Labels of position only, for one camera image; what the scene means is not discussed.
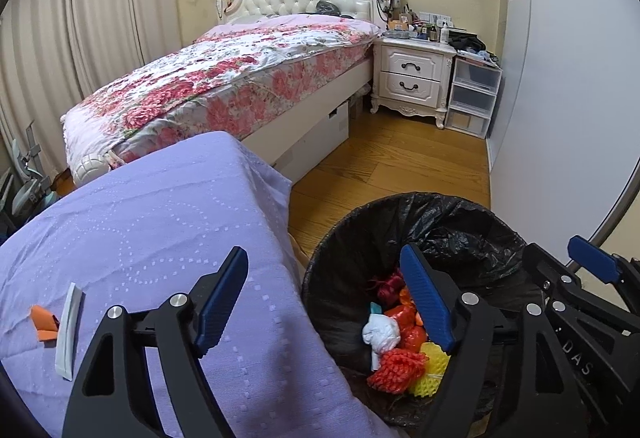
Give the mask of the yellow foam net bundle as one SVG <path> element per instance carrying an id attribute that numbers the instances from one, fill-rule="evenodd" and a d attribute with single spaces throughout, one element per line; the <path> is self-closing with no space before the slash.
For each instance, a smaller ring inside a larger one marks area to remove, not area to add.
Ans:
<path id="1" fill-rule="evenodd" d="M 433 342 L 423 343 L 420 352 L 425 356 L 424 374 L 413 383 L 409 392 L 420 398 L 434 397 L 442 384 L 450 357 Z"/>

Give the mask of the red foam net bundle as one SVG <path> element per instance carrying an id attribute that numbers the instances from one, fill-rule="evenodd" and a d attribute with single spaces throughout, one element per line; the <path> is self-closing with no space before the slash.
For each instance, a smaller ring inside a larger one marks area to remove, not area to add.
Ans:
<path id="1" fill-rule="evenodd" d="M 422 352 L 393 349 L 382 354 L 380 365 L 367 384 L 378 392 L 401 395 L 425 374 L 427 356 Z"/>

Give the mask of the white tissue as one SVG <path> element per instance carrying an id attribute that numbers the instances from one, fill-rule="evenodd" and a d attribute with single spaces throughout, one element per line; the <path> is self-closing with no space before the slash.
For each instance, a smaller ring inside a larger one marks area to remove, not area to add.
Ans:
<path id="1" fill-rule="evenodd" d="M 380 367 L 382 354 L 393 350 L 400 342 L 398 323 L 382 313 L 371 313 L 362 329 L 363 343 L 371 347 L 371 371 Z"/>

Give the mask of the light blue packet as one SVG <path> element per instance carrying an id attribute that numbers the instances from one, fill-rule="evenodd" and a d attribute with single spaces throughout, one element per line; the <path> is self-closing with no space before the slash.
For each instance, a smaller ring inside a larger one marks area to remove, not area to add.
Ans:
<path id="1" fill-rule="evenodd" d="M 378 305 L 376 302 L 371 302 L 370 303 L 370 312 L 373 314 L 382 314 L 383 310 L 382 307 L 380 305 Z"/>

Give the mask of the white sachet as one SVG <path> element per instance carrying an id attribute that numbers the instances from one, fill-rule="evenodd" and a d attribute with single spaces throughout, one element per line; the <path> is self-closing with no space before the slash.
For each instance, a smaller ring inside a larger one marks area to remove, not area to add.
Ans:
<path id="1" fill-rule="evenodd" d="M 73 379 L 74 349 L 82 296 L 84 296 L 84 292 L 75 283 L 70 283 L 56 339 L 55 373 L 69 382 Z"/>

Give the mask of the dark red wrapper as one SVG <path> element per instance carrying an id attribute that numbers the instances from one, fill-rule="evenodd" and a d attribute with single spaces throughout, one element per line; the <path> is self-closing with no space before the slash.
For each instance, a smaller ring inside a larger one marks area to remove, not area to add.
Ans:
<path id="1" fill-rule="evenodd" d="M 385 309 L 394 308 L 400 302 L 400 293 L 406 283 L 399 269 L 394 271 L 387 279 L 375 283 L 376 299 Z"/>

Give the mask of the black trash bag bin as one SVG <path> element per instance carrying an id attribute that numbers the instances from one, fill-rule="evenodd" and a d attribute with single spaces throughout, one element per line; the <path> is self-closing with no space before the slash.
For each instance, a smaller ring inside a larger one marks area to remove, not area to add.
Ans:
<path id="1" fill-rule="evenodd" d="M 322 239 L 303 280 L 303 304 L 356 398 L 388 426 L 415 435 L 434 400 L 368 384 L 372 350 L 362 330 L 371 306 L 390 310 L 407 288 L 426 334 L 457 352 L 471 309 L 499 309 L 512 322 L 541 302 L 523 268 L 525 246 L 491 210 L 468 199 L 387 196 L 351 211 Z"/>

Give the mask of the white sliding wardrobe door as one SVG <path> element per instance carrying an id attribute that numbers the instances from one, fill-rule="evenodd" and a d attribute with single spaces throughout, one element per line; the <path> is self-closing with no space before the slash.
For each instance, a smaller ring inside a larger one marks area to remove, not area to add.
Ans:
<path id="1" fill-rule="evenodd" d="M 639 0 L 506 0 L 492 210 L 560 260 L 610 225 L 639 164 Z"/>

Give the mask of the white under-bed storage box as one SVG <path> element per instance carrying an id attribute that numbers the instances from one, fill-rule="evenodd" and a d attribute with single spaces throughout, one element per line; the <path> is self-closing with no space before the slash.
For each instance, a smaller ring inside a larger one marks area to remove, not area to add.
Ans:
<path id="1" fill-rule="evenodd" d="M 286 151 L 273 168 L 295 184 L 344 143 L 348 136 L 348 103 L 344 102 Z"/>

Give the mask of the white two-drawer nightstand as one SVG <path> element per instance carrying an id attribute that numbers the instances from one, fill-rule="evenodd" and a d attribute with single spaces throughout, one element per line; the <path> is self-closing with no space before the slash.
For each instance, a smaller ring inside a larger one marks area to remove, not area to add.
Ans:
<path id="1" fill-rule="evenodd" d="M 446 43 L 378 38 L 373 43 L 370 113 L 385 107 L 406 117 L 433 117 L 436 127 L 444 129 L 456 55 Z"/>

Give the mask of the pink floral bedspread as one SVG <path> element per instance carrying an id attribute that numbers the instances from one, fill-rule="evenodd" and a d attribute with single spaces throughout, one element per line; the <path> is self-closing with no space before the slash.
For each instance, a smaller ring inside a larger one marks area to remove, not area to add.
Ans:
<path id="1" fill-rule="evenodd" d="M 209 131 L 239 140 L 366 57 L 381 29 L 317 14 L 212 28 L 190 46 L 101 86 L 61 119 L 68 168 L 112 168 Z"/>

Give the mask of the clutter on nightstand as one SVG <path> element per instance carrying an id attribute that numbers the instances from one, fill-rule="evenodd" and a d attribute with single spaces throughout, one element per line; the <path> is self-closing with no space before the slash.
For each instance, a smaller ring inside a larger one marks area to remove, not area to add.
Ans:
<path id="1" fill-rule="evenodd" d="M 455 28 L 450 18 L 437 14 L 419 15 L 408 4 L 401 8 L 401 0 L 375 0 L 375 3 L 385 25 L 384 36 L 443 43 L 469 60 L 499 66 L 498 56 L 487 49 L 477 34 Z"/>

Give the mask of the beige curtains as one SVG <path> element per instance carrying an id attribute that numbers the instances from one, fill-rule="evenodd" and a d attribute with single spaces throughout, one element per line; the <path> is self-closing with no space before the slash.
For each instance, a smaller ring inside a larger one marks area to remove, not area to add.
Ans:
<path id="1" fill-rule="evenodd" d="M 1 13 L 1 138 L 66 169 L 61 118 L 96 89 L 180 49 L 177 0 L 9 0 Z"/>

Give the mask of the dark item on pillow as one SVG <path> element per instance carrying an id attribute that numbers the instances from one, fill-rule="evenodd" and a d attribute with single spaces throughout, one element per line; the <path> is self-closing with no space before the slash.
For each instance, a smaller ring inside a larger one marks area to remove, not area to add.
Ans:
<path id="1" fill-rule="evenodd" d="M 349 20 L 353 20 L 354 16 L 345 14 L 341 11 L 341 9 L 334 3 L 326 1 L 326 0 L 320 0 L 316 3 L 316 9 L 314 10 L 314 12 L 317 15 L 323 15 L 323 16 L 333 16 L 333 17 L 339 17 L 339 18 L 348 18 Z"/>

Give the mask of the white tufted bed frame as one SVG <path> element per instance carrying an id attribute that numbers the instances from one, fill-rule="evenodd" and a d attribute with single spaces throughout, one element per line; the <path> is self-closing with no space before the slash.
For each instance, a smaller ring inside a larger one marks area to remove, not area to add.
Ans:
<path id="1" fill-rule="evenodd" d="M 76 185 L 223 131 L 273 163 L 371 78 L 376 0 L 217 0 L 189 46 L 104 84 L 62 118 Z"/>

